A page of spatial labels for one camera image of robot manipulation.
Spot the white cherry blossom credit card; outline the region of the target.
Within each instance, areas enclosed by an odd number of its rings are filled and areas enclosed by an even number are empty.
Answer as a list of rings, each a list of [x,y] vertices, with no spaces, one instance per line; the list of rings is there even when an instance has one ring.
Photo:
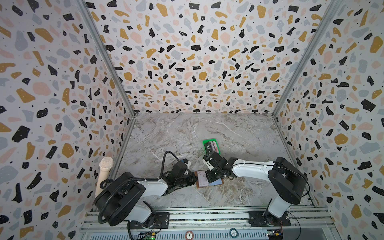
[[[206,188],[209,186],[205,171],[197,171],[196,175],[198,177],[197,188]]]

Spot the stack of credit cards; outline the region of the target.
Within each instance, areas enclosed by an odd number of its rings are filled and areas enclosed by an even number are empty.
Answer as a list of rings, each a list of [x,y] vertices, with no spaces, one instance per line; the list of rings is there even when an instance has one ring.
[[[219,147],[216,141],[210,140],[204,143],[206,154],[209,155],[213,152],[220,153]]]

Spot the green plastic card tray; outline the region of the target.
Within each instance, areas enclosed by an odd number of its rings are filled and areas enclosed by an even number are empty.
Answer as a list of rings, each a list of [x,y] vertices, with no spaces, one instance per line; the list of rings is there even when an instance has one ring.
[[[206,152],[206,155],[216,152],[220,154],[220,148],[216,139],[203,140],[203,146]]]

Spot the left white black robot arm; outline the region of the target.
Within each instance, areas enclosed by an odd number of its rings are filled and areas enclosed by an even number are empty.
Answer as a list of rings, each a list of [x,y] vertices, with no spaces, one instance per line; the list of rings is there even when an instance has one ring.
[[[176,190],[191,187],[198,177],[188,168],[188,160],[178,161],[170,171],[161,170],[158,178],[134,177],[126,172],[114,180],[100,194],[94,205],[99,210],[98,223],[114,227],[124,220],[128,226],[149,229],[165,221],[165,214],[159,214],[145,197],[164,197]]]

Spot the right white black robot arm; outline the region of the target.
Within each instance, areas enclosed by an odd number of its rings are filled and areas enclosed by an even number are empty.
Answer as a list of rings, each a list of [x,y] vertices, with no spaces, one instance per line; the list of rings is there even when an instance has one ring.
[[[301,203],[308,178],[285,158],[269,162],[251,162],[238,158],[226,160],[217,152],[204,156],[209,167],[206,177],[209,183],[224,178],[253,178],[272,184],[276,195],[267,209],[249,212],[249,224],[252,227],[289,227],[291,222],[288,209]]]

